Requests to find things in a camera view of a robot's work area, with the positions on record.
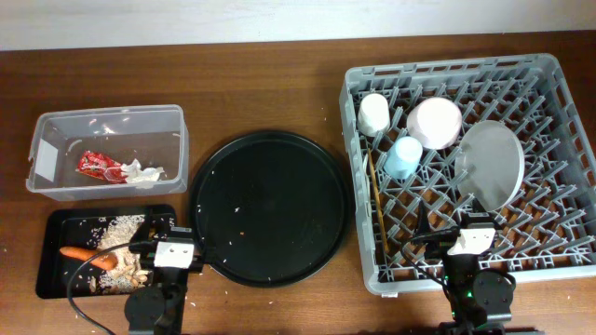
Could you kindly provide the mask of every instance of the wooden stick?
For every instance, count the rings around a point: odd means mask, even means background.
[[[389,253],[389,245],[387,244],[387,234],[385,232],[385,224],[383,223],[383,211],[381,210],[381,200],[379,198],[379,188],[376,185],[376,173],[374,173],[373,155],[371,149],[367,148],[369,152],[369,170],[371,172],[372,188],[374,189],[374,202],[376,203],[376,216],[381,225],[381,240],[383,241],[383,250]]]

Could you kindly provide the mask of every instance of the black tray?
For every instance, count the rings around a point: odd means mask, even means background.
[[[345,176],[327,151],[265,131],[226,144],[201,167],[189,217],[206,263],[240,284],[272,288],[327,264],[351,208]]]
[[[145,215],[152,220],[170,218],[176,222],[176,212],[169,205],[152,205],[130,208],[89,208],[89,209],[59,209],[47,219],[46,237],[39,262],[35,293],[42,299],[66,298],[66,284],[70,275],[82,264],[79,260],[63,257],[61,247],[94,248],[89,245],[91,229],[107,228],[110,221],[121,215]],[[88,276],[96,279],[105,271],[91,266],[91,270],[83,270],[82,279],[74,279],[73,295],[87,297],[92,294],[89,289]]]

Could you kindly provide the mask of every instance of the white plate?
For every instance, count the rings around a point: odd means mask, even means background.
[[[455,175],[467,170],[457,185],[461,195],[474,194],[486,210],[511,200],[523,180],[523,149],[517,136],[499,122],[482,121],[464,135],[455,159]]]

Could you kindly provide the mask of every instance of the red wrapper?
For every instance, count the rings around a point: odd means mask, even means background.
[[[120,166],[122,164],[105,154],[85,151],[76,171],[111,183],[126,183],[126,177],[122,175]]]

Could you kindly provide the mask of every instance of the food debris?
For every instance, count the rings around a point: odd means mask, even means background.
[[[99,249],[107,249],[127,243],[143,221],[144,215],[115,217],[114,220],[110,221],[97,247]],[[118,293],[130,293],[140,285],[139,276],[143,274],[137,274],[141,269],[139,263],[140,255],[131,253],[128,248],[117,249],[113,253],[118,258],[118,264],[116,268],[104,273],[99,278],[98,288],[102,293],[114,293],[115,291]]]
[[[91,281],[89,283],[89,289],[91,290],[91,293],[95,293],[95,291],[97,290],[97,282],[95,280],[95,277],[91,277]]]

